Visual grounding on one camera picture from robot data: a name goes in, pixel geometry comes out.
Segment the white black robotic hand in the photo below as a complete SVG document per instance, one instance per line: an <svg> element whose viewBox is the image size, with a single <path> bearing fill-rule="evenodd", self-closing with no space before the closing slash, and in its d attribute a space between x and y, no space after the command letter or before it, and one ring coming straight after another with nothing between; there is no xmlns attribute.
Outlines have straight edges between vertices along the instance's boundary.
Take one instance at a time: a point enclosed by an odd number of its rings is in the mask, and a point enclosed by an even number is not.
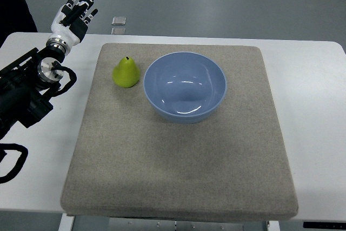
<svg viewBox="0 0 346 231"><path fill-rule="evenodd" d="M52 25L52 34L46 46L60 49L65 55L69 54L72 47L80 44L84 39L89 24L97 9L91 11L95 0L67 0L58 10Z"/></svg>

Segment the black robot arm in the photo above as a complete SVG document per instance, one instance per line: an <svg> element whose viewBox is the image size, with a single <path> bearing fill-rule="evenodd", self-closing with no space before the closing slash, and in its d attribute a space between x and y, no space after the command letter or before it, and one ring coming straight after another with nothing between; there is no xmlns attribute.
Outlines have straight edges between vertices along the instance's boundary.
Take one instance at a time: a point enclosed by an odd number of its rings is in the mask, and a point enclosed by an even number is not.
<svg viewBox="0 0 346 231"><path fill-rule="evenodd" d="M57 46L33 48L1 70L1 138L16 122L26 128L39 122L53 110L50 99L76 83L64 59Z"/></svg>

